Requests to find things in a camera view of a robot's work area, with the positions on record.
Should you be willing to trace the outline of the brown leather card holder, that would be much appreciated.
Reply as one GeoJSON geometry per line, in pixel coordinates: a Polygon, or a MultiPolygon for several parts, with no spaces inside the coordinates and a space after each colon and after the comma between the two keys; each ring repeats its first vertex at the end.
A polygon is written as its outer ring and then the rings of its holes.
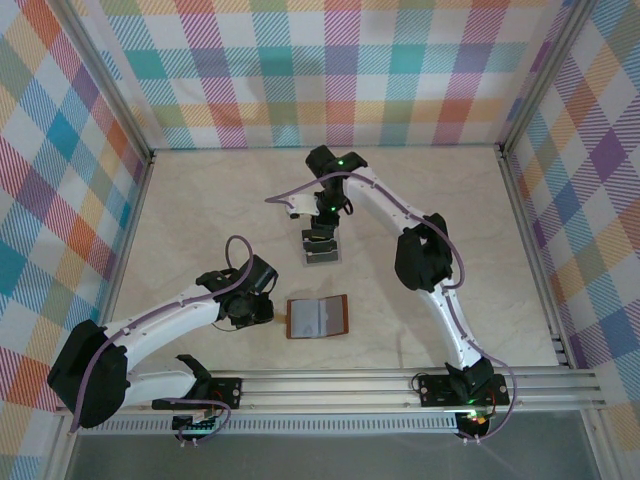
{"type": "Polygon", "coordinates": [[[275,322],[285,328],[289,340],[324,339],[349,333],[346,294],[324,298],[288,299],[275,322]]]}

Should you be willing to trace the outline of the aluminium frame rail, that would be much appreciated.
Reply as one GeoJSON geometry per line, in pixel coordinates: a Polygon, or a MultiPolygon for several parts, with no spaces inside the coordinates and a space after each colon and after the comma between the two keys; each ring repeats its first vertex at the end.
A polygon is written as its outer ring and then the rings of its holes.
{"type": "MultiPolygon", "coordinates": [[[[573,410],[601,407],[604,394],[589,370],[562,367],[500,369],[510,397],[508,406],[422,407],[417,392],[419,375],[447,375],[443,369],[346,370],[213,370],[211,377],[241,378],[238,413],[398,413],[404,410],[505,412],[573,410]]],[[[116,414],[154,411],[150,403],[121,408],[116,414]]]]}

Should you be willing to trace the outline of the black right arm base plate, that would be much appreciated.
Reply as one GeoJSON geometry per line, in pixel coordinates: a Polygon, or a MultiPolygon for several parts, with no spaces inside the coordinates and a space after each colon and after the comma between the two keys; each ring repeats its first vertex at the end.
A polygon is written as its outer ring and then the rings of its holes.
{"type": "Polygon", "coordinates": [[[417,392],[422,407],[508,406],[510,397],[503,375],[494,374],[472,389],[451,375],[419,375],[417,392]]]}

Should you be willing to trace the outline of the aluminium frame leg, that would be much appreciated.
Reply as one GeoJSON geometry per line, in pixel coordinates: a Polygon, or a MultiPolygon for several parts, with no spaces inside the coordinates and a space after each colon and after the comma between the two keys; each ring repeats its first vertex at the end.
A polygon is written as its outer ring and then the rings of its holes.
{"type": "Polygon", "coordinates": [[[600,412],[597,409],[585,409],[581,411],[581,416],[601,480],[620,480],[600,412]]]}
{"type": "Polygon", "coordinates": [[[73,416],[58,415],[47,445],[41,480],[65,480],[79,432],[71,433],[73,416]]]}

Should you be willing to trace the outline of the aluminium side rail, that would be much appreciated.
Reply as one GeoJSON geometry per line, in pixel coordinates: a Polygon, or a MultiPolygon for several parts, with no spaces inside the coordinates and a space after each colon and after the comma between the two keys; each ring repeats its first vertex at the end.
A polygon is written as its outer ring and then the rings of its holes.
{"type": "Polygon", "coordinates": [[[116,258],[116,262],[112,269],[111,279],[109,280],[106,296],[102,302],[100,315],[97,319],[99,327],[106,326],[113,320],[114,312],[117,306],[118,297],[122,288],[122,283],[126,273],[127,264],[130,258],[132,246],[134,243],[136,230],[140,221],[140,217],[144,208],[144,203],[151,183],[158,151],[152,149],[150,156],[146,159],[142,170],[141,183],[136,193],[133,208],[127,220],[124,236],[121,242],[120,254],[116,258]]]}
{"type": "Polygon", "coordinates": [[[516,176],[504,147],[501,144],[496,144],[494,151],[507,196],[515,216],[515,222],[536,287],[539,302],[548,325],[551,342],[556,352],[556,358],[560,366],[574,369],[576,367],[575,358],[570,346],[567,344],[566,332],[561,321],[559,307],[552,291],[551,283],[546,275],[542,255],[525,208],[524,199],[518,189],[516,176]]]}

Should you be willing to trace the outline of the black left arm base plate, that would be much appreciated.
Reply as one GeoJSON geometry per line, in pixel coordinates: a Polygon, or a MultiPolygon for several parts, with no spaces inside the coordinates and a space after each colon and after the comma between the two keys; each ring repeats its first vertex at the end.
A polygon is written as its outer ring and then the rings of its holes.
{"type": "Polygon", "coordinates": [[[188,410],[188,409],[220,409],[218,405],[212,405],[210,400],[222,402],[232,410],[240,406],[242,394],[241,378],[212,377],[199,379],[190,390],[180,397],[180,401],[169,401],[165,395],[152,401],[153,410],[188,410]]]}

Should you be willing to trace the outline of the aluminium frame post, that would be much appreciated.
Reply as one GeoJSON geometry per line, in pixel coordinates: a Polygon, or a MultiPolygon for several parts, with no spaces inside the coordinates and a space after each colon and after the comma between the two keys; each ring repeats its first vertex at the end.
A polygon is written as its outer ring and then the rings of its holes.
{"type": "Polygon", "coordinates": [[[515,112],[510,128],[495,145],[502,158],[508,159],[513,153],[597,3],[598,0],[571,0],[558,33],[538,62],[539,70],[515,112]]]}
{"type": "Polygon", "coordinates": [[[60,22],[62,29],[70,37],[79,56],[86,64],[88,72],[112,108],[115,118],[121,124],[134,149],[147,164],[152,164],[154,151],[149,147],[141,128],[134,119],[113,76],[87,33],[80,16],[71,5],[70,0],[46,0],[46,2],[60,22]]]}

